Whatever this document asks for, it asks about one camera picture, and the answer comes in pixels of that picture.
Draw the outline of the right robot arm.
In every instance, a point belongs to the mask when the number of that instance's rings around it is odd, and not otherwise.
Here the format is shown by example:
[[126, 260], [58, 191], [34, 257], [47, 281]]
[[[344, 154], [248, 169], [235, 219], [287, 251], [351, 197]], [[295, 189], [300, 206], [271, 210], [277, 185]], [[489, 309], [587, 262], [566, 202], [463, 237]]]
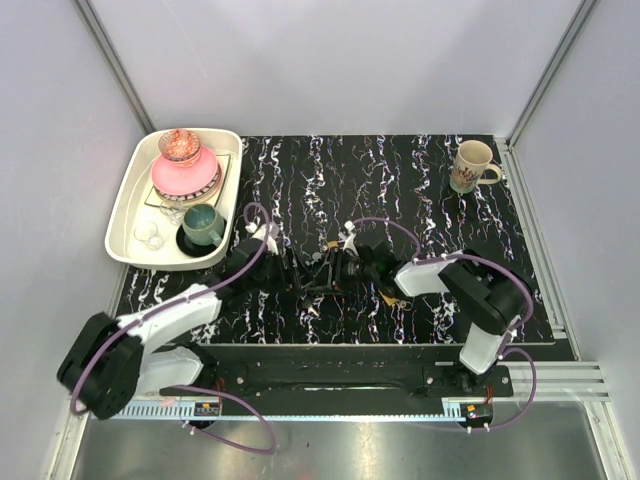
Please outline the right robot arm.
[[408, 301], [449, 293], [470, 322], [454, 371], [454, 384], [466, 396], [476, 396], [490, 383], [489, 370], [503, 355], [507, 336], [533, 312], [529, 286], [516, 273], [480, 255], [460, 250], [430, 259], [405, 260], [385, 240], [345, 236], [327, 246], [294, 277], [306, 295], [346, 295], [369, 283], [389, 300]]

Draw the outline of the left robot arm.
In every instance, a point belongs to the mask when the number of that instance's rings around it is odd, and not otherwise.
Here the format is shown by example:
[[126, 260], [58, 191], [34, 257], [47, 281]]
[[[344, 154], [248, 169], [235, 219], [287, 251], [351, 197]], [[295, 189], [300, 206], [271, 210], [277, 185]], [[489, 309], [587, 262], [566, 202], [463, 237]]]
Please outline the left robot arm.
[[166, 344], [213, 322], [226, 303], [252, 289], [293, 290], [304, 268], [292, 249], [251, 238], [210, 274], [157, 305], [117, 318], [91, 316], [57, 371], [71, 395], [71, 412], [106, 420], [138, 395], [185, 388], [208, 394], [216, 382], [211, 360], [196, 346]]

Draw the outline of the large brass padlock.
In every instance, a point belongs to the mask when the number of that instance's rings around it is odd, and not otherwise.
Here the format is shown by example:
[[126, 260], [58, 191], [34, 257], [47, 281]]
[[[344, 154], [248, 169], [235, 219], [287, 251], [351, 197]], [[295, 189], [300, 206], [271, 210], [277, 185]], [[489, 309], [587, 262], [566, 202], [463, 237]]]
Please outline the large brass padlock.
[[411, 298], [407, 297], [397, 287], [383, 286], [378, 288], [378, 292], [382, 300], [391, 307], [397, 307], [401, 310], [409, 310], [412, 308]]

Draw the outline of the green ceramic cup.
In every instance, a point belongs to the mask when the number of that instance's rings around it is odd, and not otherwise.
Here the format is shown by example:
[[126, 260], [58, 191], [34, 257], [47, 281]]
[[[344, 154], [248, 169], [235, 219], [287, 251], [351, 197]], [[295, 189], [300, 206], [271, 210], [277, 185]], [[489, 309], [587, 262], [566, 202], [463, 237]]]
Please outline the green ceramic cup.
[[186, 237], [199, 246], [218, 247], [223, 240], [225, 225], [224, 217], [208, 203], [189, 207], [182, 220]]

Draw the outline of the black saucer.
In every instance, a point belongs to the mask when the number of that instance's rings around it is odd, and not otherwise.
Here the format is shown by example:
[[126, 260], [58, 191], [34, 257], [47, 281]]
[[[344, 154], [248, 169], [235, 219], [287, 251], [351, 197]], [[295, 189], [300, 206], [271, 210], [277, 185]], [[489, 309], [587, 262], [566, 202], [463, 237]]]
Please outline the black saucer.
[[222, 245], [226, 222], [199, 224], [197, 228], [183, 222], [176, 233], [176, 243], [184, 254], [203, 257], [213, 253]]

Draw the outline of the pink upturned bowl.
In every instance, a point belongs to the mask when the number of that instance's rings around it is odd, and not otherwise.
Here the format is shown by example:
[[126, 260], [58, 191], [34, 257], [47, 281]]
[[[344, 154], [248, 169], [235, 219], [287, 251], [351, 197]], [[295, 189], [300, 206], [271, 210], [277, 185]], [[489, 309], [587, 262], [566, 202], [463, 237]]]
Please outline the pink upturned bowl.
[[199, 159], [189, 166], [180, 166], [159, 156], [151, 168], [154, 187], [168, 195], [187, 195], [203, 189], [217, 176], [219, 162], [207, 147], [201, 148]]

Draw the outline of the clear drinking glass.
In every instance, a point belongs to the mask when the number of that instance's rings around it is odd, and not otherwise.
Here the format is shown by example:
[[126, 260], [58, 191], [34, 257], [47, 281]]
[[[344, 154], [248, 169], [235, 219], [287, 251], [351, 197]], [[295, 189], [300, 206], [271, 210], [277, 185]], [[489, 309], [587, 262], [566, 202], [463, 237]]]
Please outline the clear drinking glass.
[[165, 244], [165, 240], [160, 235], [155, 222], [141, 222], [137, 224], [134, 229], [134, 238], [151, 251], [158, 251]]

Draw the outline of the white plastic tray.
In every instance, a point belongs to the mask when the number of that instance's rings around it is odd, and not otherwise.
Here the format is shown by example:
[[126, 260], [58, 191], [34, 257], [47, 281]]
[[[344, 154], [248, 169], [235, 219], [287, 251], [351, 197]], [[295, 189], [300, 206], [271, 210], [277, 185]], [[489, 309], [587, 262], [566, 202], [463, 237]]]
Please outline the white plastic tray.
[[[136, 146], [121, 182], [107, 227], [104, 245], [109, 256], [121, 263], [141, 269], [190, 271], [211, 267], [226, 255], [234, 226], [235, 208], [242, 170], [243, 144], [229, 130], [192, 129], [218, 157], [222, 178], [216, 190], [202, 199], [225, 219], [222, 244], [200, 257], [183, 253], [177, 244], [178, 227], [161, 212], [162, 198], [153, 188], [152, 163], [160, 155], [158, 140], [163, 131], [145, 136]], [[151, 250], [134, 236], [138, 225], [152, 222], [164, 240], [158, 250]]]

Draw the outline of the red patterned small bowl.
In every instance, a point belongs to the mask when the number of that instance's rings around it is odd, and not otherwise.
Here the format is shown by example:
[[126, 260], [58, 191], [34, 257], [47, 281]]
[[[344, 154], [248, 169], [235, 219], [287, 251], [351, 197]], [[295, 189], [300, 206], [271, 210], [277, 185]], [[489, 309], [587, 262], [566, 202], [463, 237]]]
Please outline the red patterned small bowl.
[[166, 131], [158, 140], [161, 155], [168, 161], [187, 164], [199, 159], [201, 141], [199, 136], [188, 129]]

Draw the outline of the cream seashell mug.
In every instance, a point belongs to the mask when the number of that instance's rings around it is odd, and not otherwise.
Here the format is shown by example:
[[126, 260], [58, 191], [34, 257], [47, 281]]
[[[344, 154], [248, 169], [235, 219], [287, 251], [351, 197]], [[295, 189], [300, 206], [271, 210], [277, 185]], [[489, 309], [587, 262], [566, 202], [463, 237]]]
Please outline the cream seashell mug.
[[459, 194], [467, 194], [478, 185], [494, 185], [502, 180], [502, 169], [493, 163], [493, 151], [484, 142], [467, 140], [456, 152], [449, 185]]

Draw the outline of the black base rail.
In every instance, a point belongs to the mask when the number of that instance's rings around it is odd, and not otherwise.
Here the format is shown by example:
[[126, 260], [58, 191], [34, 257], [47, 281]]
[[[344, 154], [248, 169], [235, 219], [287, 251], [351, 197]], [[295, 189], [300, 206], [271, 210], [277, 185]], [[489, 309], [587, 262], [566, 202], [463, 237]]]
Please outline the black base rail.
[[196, 387], [234, 394], [264, 416], [442, 414], [443, 399], [513, 396], [509, 370], [470, 373], [456, 346], [204, 345]]

